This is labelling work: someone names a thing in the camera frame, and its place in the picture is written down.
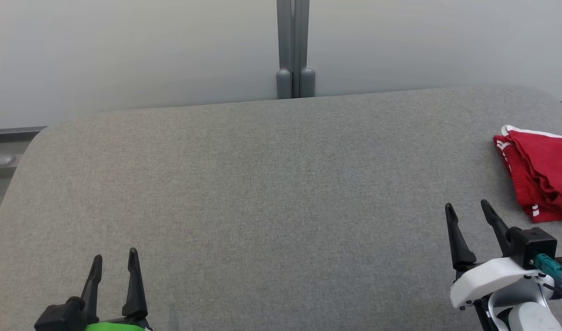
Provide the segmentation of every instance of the cable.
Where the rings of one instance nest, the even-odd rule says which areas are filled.
[[[542,284],[543,287],[546,287],[549,290],[556,291],[558,294],[562,295],[562,289],[558,289],[554,286],[548,285],[547,283]]]

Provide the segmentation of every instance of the white stripe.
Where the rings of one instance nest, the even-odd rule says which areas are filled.
[[[508,147],[508,145],[511,145],[511,143],[509,141],[507,143],[503,144],[503,145],[497,145],[497,147],[499,147],[499,149],[501,149],[503,151],[503,149]]]
[[[540,134],[541,136],[546,136],[546,137],[551,137],[551,138],[562,138],[562,136],[559,136],[558,134],[552,134],[552,133],[548,133],[548,132],[534,131],[534,130],[523,130],[523,129],[518,129],[515,126],[503,126],[501,128],[501,134],[503,134],[506,137],[510,134],[510,131],[517,131],[517,132],[531,133],[531,134]]]

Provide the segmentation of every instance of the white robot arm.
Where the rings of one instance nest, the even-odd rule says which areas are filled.
[[[562,298],[562,257],[556,239],[540,228],[507,228],[489,202],[481,201],[503,257],[477,264],[464,241],[453,206],[446,205],[456,279],[454,308],[474,306],[484,331],[562,331],[547,301]]]

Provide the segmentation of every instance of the gray tabletop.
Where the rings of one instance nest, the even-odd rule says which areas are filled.
[[[47,128],[0,209],[0,331],[79,295],[125,303],[138,248],[155,331],[478,330],[453,310],[444,205],[481,261],[480,199],[531,227],[491,138],[562,135],[525,88],[454,88],[106,113]],[[562,222],[542,224],[562,254]],[[562,301],[552,302],[562,322]]]

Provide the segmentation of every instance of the teal connector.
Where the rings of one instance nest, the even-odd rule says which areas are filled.
[[[554,279],[554,287],[562,289],[562,265],[552,260],[547,254],[538,254],[534,266]]]

